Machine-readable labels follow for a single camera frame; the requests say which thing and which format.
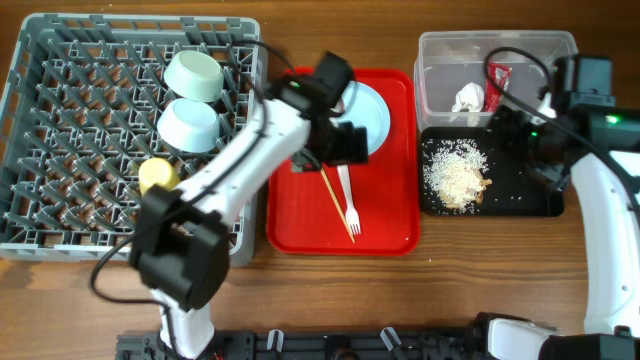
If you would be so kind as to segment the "light blue round plate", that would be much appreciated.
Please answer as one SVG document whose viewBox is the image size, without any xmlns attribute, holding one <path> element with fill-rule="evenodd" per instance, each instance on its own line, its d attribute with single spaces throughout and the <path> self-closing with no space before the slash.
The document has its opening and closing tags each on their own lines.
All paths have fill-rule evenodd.
<svg viewBox="0 0 640 360">
<path fill-rule="evenodd" d="M 375 153 L 386 141 L 391 127 L 391 114 L 382 96 L 369 85 L 351 81 L 342 95 L 345 113 L 337 122 L 351 122 L 365 127 L 368 154 Z"/>
</svg>

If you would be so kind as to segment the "red snack wrapper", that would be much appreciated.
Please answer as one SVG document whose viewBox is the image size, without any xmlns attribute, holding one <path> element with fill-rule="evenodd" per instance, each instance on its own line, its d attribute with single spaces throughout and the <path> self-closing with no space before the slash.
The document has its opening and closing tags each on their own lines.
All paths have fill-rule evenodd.
<svg viewBox="0 0 640 360">
<path fill-rule="evenodd" d="M 484 112 L 495 112 L 502 100 L 502 91 L 506 91 L 513 69 L 507 65 L 490 62 L 487 67 Z"/>
</svg>

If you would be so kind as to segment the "wooden chopstick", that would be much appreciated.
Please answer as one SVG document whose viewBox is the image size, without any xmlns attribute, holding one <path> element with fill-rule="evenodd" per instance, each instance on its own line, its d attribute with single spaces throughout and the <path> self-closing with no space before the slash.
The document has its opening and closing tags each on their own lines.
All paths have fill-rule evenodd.
<svg viewBox="0 0 640 360">
<path fill-rule="evenodd" d="M 349 225 L 347 223 L 345 215 L 342 212 L 342 208 L 341 208 L 340 203 L 339 203 L 339 201 L 337 199 L 335 191 L 334 191 L 334 189 L 333 189 L 333 187 L 331 185 L 331 182 L 330 182 L 330 180 L 329 180 L 329 178 L 328 178 L 328 176 L 327 176 L 327 174 L 326 174 L 326 172 L 324 170 L 324 167 L 322 167 L 322 166 L 320 167 L 320 174 L 321 174 L 322 179 L 323 179 L 323 181 L 325 183 L 325 186 L 326 186 L 326 188 L 327 188 L 327 190 L 329 192 L 329 195 L 330 195 L 330 197 L 332 199 L 332 202 L 333 202 L 333 204 L 334 204 L 334 206 L 336 208 L 336 211 L 337 211 L 337 213 L 338 213 L 338 215 L 339 215 L 339 217 L 340 217 L 340 219 L 341 219 L 341 221 L 342 221 L 342 223 L 343 223 L 343 225 L 344 225 L 344 227 L 346 229 L 346 232 L 347 232 L 347 234 L 349 236 L 349 239 L 353 244 L 355 244 L 356 241 L 355 241 L 354 236 L 353 236 L 353 234 L 351 232 L 351 229 L 350 229 L 350 227 L 349 227 Z"/>
</svg>

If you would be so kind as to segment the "rice and nut scraps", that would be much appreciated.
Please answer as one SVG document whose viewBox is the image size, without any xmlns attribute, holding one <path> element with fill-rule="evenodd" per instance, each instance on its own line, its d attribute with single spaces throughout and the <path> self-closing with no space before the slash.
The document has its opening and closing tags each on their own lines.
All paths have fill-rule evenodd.
<svg viewBox="0 0 640 360">
<path fill-rule="evenodd" d="M 492 184 L 485 178 L 487 155 L 476 140 L 429 140 L 424 146 L 425 188 L 435 195 L 445 209 L 474 213 L 483 202 L 484 192 Z"/>
</svg>

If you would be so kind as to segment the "white plastic fork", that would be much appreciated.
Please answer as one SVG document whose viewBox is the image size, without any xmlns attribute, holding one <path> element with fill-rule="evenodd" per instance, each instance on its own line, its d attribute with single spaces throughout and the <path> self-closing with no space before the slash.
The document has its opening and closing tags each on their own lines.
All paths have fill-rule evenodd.
<svg viewBox="0 0 640 360">
<path fill-rule="evenodd" d="M 349 167 L 347 165 L 338 166 L 337 172 L 346 201 L 345 217 L 347 225 L 352 235 L 359 235 L 361 233 L 360 219 L 353 201 Z"/>
</svg>

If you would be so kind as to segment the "light blue bowl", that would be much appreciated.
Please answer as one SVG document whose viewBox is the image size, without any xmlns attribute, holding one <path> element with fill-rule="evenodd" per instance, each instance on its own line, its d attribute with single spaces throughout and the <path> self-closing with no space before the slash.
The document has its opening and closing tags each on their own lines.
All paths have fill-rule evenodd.
<svg viewBox="0 0 640 360">
<path fill-rule="evenodd" d="M 186 98 L 171 101 L 156 128 L 166 143 L 189 153 L 209 152 L 219 138 L 217 112 L 206 103 Z"/>
</svg>

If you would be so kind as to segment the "mint green bowl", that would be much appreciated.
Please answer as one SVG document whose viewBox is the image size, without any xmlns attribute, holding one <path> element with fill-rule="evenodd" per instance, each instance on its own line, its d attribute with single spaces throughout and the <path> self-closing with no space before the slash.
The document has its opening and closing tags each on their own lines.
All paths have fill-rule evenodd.
<svg viewBox="0 0 640 360">
<path fill-rule="evenodd" d="M 183 50 L 170 61 L 164 81 L 181 97 L 212 103 L 221 97 L 224 88 L 223 67 L 210 55 Z"/>
</svg>

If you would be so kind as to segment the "yellow plastic cup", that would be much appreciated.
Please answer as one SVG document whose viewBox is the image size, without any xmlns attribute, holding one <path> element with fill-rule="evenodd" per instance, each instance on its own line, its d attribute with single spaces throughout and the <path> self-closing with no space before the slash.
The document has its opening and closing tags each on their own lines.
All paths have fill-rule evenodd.
<svg viewBox="0 0 640 360">
<path fill-rule="evenodd" d="M 181 179 L 174 167 L 163 158 L 147 159 L 139 167 L 138 182 L 142 195 L 154 185 L 166 190 L 172 190 L 180 181 Z"/>
</svg>

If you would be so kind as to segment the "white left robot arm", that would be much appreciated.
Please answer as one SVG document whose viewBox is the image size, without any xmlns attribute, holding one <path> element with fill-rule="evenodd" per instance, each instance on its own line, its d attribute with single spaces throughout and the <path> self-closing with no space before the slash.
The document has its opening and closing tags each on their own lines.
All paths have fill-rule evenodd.
<svg viewBox="0 0 640 360">
<path fill-rule="evenodd" d="M 271 174 L 285 161 L 298 172 L 366 162 L 365 128 L 336 120 L 354 80 L 331 52 L 310 74 L 282 75 L 210 163 L 173 190 L 153 186 L 143 196 L 129 263 L 162 308 L 160 338 L 176 358 L 196 359 L 211 342 L 208 305 L 230 267 L 229 228 Z"/>
</svg>

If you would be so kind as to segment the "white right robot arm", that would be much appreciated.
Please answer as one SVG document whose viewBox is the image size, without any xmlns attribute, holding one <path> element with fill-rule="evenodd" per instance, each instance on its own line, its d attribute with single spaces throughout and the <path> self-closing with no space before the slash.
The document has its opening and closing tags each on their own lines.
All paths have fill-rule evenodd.
<svg viewBox="0 0 640 360">
<path fill-rule="evenodd" d="M 509 93 L 484 61 L 487 81 L 507 105 L 487 135 L 537 180 L 572 183 L 579 199 L 588 265 L 581 335 L 560 335 L 527 320 L 488 320 L 484 353 L 495 359 L 636 359 L 639 356 L 639 113 L 619 108 L 613 63 L 582 54 L 552 66 L 524 52 L 543 72 L 539 97 L 553 116 Z"/>
</svg>

